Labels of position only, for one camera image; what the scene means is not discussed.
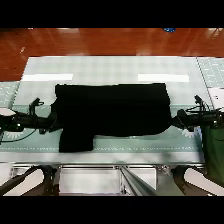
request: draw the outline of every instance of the table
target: table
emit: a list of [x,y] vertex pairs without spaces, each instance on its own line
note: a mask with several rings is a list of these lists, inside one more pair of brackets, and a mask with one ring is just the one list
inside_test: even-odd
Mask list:
[[[171,113],[195,105],[199,95],[211,106],[207,88],[195,57],[160,56],[54,56],[29,58],[23,79],[35,74],[72,74],[71,80],[21,81],[12,109],[26,112],[28,104],[36,97],[45,103],[37,109],[39,116],[47,116],[54,102],[56,84],[112,85],[140,83],[138,74],[188,75],[189,82],[166,82],[171,99]],[[19,135],[5,133],[3,140],[21,138],[32,130]],[[180,164],[202,163],[203,153],[197,132],[170,127],[156,136],[131,136],[115,138],[97,136],[95,148],[85,153],[58,153],[61,130],[51,134],[34,133],[29,138],[0,146],[0,162],[76,163],[76,164]]]

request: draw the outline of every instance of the metal bar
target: metal bar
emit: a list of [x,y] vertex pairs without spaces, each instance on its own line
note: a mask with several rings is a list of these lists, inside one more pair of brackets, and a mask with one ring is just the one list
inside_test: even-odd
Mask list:
[[121,173],[123,174],[127,184],[129,185],[133,195],[135,196],[157,196],[156,191],[145,183],[137,175],[129,171],[126,167],[121,167]]

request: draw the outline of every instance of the wooden floor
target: wooden floor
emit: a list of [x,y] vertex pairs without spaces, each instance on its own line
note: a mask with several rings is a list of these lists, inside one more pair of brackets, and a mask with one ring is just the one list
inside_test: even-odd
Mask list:
[[0,81],[20,80],[30,56],[160,55],[224,57],[223,28],[0,29]]

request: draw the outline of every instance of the black cloth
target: black cloth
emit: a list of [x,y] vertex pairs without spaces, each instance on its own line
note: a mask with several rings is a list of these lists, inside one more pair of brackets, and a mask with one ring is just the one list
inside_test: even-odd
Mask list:
[[64,123],[60,152],[90,151],[95,135],[154,135],[170,127],[170,99],[163,83],[56,85],[55,94],[51,110]]

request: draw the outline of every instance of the dark green fabric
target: dark green fabric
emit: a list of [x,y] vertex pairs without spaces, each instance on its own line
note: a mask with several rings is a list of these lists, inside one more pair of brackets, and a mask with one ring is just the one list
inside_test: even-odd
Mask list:
[[224,184],[224,127],[203,127],[202,142],[208,176]]

